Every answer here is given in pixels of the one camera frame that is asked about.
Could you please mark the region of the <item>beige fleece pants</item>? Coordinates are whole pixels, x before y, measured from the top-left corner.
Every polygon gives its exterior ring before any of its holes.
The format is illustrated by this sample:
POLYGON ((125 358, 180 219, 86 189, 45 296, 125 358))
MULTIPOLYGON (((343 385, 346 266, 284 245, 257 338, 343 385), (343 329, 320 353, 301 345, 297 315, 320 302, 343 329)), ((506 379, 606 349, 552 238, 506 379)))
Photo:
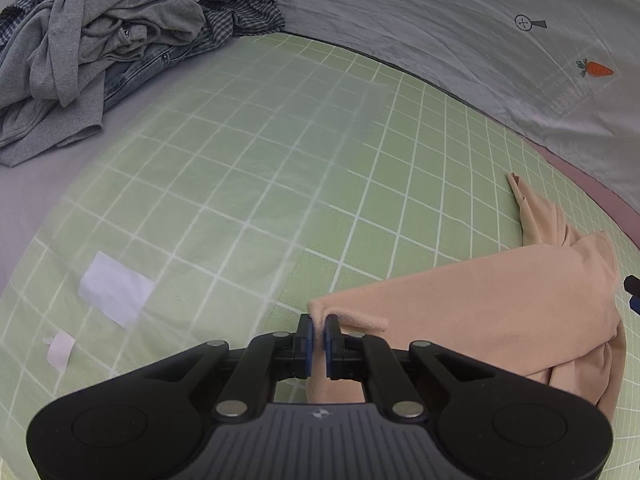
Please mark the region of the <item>beige fleece pants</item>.
POLYGON ((314 330, 344 330, 405 349, 428 340, 576 394, 612 417, 626 360, 615 305, 617 258, 605 232, 582 234, 516 174, 522 246, 311 300, 314 330))

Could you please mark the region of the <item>green grid cutting mat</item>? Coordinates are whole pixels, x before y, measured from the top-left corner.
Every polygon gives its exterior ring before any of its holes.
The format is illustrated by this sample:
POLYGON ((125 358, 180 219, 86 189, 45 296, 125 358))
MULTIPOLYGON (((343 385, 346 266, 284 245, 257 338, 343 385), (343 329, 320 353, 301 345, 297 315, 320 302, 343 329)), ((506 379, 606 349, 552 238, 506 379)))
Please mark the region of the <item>green grid cutting mat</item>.
POLYGON ((318 41, 243 38, 120 102, 1 296, 1 474, 57 396, 219 337, 292 330, 310 300, 522 241, 523 177, 582 232, 639 252, 516 134, 419 79, 318 41), (155 283, 125 330, 78 296, 97 252, 155 283), (76 342, 63 374, 43 343, 76 342))

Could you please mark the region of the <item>large white paper label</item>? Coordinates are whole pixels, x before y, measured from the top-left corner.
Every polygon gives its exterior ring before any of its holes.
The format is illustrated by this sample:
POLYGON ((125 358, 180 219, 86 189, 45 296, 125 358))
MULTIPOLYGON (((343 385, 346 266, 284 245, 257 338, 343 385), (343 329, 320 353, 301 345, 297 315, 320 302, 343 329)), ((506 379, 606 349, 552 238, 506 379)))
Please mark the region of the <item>large white paper label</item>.
POLYGON ((130 330, 155 283, 104 252, 97 252, 81 277, 78 296, 111 321, 130 330))

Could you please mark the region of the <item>small white paper label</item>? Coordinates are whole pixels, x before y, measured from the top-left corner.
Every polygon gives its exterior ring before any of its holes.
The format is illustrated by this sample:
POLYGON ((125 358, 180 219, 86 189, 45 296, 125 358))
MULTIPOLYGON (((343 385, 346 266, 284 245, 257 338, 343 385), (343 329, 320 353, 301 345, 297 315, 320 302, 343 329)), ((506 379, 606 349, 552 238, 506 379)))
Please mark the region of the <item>small white paper label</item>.
POLYGON ((58 330, 54 336, 43 339, 43 343, 48 347, 46 360, 58 374, 66 371, 75 342, 75 338, 64 330, 58 330))

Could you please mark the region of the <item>grey carrot-print sheet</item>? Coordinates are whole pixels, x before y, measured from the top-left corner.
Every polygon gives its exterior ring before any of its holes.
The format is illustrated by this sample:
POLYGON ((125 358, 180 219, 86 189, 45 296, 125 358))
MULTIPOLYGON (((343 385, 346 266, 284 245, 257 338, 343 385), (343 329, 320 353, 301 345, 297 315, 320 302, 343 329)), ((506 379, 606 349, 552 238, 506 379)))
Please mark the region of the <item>grey carrot-print sheet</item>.
POLYGON ((436 84, 639 203, 639 0, 278 0, 286 27, 436 84))

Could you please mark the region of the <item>blue denim jeans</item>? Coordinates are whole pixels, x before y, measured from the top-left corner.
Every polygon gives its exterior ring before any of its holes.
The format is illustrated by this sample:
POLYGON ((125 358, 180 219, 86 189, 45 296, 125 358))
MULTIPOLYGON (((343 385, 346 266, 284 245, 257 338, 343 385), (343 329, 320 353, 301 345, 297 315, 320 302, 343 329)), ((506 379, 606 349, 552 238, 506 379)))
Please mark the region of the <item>blue denim jeans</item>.
POLYGON ((104 80, 103 110, 107 112, 120 101, 164 70, 198 55, 198 48, 153 44, 144 51, 142 58, 132 62, 114 63, 106 72, 104 80))

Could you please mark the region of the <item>dark checkered shirt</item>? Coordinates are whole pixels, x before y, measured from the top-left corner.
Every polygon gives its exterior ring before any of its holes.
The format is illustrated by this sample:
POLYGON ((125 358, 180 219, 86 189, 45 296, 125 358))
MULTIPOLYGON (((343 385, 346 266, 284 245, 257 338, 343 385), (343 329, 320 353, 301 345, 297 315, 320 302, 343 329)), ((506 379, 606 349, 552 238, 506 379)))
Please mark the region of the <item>dark checkered shirt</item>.
MULTIPOLYGON (((1 11, 1 50, 44 0, 15 0, 1 11)), ((285 17, 276 0, 200 0, 206 25, 186 50, 192 58, 222 47, 233 37, 283 32, 285 17)))

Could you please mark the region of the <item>grey hoodie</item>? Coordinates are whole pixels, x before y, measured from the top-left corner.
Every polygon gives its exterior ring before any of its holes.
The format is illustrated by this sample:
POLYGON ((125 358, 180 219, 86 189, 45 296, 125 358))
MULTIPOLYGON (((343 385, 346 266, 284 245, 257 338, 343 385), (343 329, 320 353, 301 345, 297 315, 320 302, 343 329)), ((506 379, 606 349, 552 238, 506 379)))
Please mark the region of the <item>grey hoodie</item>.
POLYGON ((43 0, 1 51, 2 165, 98 133, 107 70, 204 24, 193 0, 43 0))

